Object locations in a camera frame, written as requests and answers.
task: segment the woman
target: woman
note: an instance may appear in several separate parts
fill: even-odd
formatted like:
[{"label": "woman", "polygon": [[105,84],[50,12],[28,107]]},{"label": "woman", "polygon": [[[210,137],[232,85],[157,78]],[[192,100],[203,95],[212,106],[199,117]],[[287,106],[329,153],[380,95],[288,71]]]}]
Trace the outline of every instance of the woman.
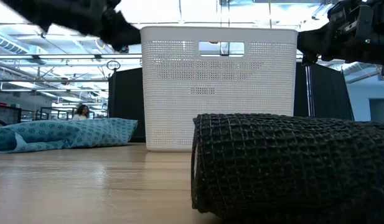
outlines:
[{"label": "woman", "polygon": [[83,121],[90,117],[90,111],[85,105],[80,105],[73,116],[73,121]]}]

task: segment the ceiling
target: ceiling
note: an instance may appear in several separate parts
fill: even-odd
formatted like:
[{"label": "ceiling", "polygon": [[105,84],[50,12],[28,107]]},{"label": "ceiling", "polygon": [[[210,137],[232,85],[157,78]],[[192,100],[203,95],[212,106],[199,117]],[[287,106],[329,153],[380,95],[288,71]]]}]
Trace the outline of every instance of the ceiling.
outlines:
[{"label": "ceiling", "polygon": [[[210,27],[272,27],[278,29],[311,30],[327,22],[326,12],[331,5],[321,3],[327,0],[272,0],[270,5],[264,0],[122,0],[116,10],[123,13],[126,20],[137,28],[144,26],[210,26]],[[129,57],[118,54],[110,45],[96,37],[84,36],[74,30],[52,25],[44,38],[39,27],[30,24],[17,13],[0,2],[0,37],[10,44],[24,50],[27,54],[62,55],[58,59],[44,60],[44,64],[18,59],[0,59],[0,79],[63,79],[102,80],[112,71],[106,64],[115,59],[121,65],[120,70],[141,66],[141,46],[129,46]],[[206,44],[206,51],[212,45]],[[0,45],[0,54],[14,55],[14,48]],[[74,59],[71,54],[111,54],[111,58]],[[321,62],[334,69],[341,69],[343,61]],[[6,83],[5,88],[19,88],[19,85]],[[94,89],[107,90],[106,82],[69,85],[60,83],[35,83],[38,88],[49,89]],[[86,94],[83,100],[96,101],[106,98],[105,92],[91,97]]]}]

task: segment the white wall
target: white wall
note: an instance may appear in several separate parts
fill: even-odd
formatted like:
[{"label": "white wall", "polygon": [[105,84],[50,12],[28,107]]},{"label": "white wall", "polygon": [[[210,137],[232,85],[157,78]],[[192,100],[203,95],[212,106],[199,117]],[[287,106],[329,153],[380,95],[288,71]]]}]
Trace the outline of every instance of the white wall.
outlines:
[{"label": "white wall", "polygon": [[32,96],[30,93],[20,93],[21,97],[15,97],[12,93],[0,93],[0,103],[19,104],[24,110],[40,110],[41,107],[51,107],[53,98],[47,96]]},{"label": "white wall", "polygon": [[347,85],[356,121],[371,121],[369,99],[384,99],[384,81]]}]

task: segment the black curtain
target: black curtain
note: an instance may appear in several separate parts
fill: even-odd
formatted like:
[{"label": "black curtain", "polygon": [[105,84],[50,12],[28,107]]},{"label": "black curtain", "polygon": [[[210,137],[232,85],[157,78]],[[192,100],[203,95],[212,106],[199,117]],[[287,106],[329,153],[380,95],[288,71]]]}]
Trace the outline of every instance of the black curtain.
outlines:
[{"label": "black curtain", "polygon": [[297,63],[296,90],[294,94],[294,116],[308,117],[306,68]]},{"label": "black curtain", "polygon": [[110,118],[138,120],[131,142],[146,142],[142,68],[117,72],[109,79]]},{"label": "black curtain", "polygon": [[313,99],[311,116],[354,120],[344,75],[318,64],[311,65],[307,72]]}]

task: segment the black mesh mat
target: black mesh mat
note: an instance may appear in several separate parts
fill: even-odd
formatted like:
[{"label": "black mesh mat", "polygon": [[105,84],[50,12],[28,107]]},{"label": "black mesh mat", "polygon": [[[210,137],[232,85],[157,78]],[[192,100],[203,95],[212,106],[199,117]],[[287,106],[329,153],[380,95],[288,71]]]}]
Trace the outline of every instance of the black mesh mat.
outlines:
[{"label": "black mesh mat", "polygon": [[194,119],[192,203],[228,223],[384,223],[384,124]]}]

